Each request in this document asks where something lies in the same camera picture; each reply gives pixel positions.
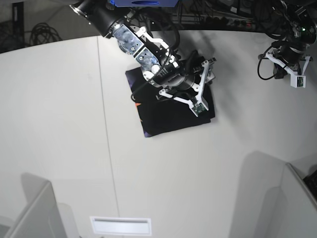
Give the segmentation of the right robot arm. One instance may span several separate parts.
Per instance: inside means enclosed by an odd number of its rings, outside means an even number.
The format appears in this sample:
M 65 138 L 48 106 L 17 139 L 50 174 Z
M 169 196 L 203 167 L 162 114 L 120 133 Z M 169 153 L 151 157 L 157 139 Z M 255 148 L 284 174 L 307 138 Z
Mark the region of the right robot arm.
M 80 0 L 70 8 L 92 24 L 105 38 L 115 38 L 120 49 L 131 55 L 140 65 L 145 80 L 131 95 L 138 95 L 151 85 L 158 88 L 158 97 L 194 104 L 203 99 L 210 62 L 192 51 L 187 59 L 177 53 L 180 33 L 166 13 L 157 8 L 141 8 L 136 11 L 128 7 L 117 7 L 106 0 Z M 136 26 L 134 20 L 151 14 L 159 17 L 172 29 L 174 42 L 155 37 L 146 26 Z

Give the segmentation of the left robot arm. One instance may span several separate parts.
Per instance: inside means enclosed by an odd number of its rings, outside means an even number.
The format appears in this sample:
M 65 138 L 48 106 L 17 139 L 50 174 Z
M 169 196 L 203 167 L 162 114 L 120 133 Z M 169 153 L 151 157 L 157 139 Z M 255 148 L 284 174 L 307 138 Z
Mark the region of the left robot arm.
M 284 32 L 279 36 L 273 32 L 269 33 L 275 41 L 258 56 L 257 74 L 260 79 L 283 79 L 289 75 L 295 88 L 305 87 L 305 73 L 309 63 L 313 61 L 306 51 L 317 41 L 317 25 L 308 11 L 313 4 L 313 0 L 270 1 L 271 12 L 281 17 L 278 28 Z M 263 60 L 273 63 L 272 76 L 261 76 L 260 67 Z

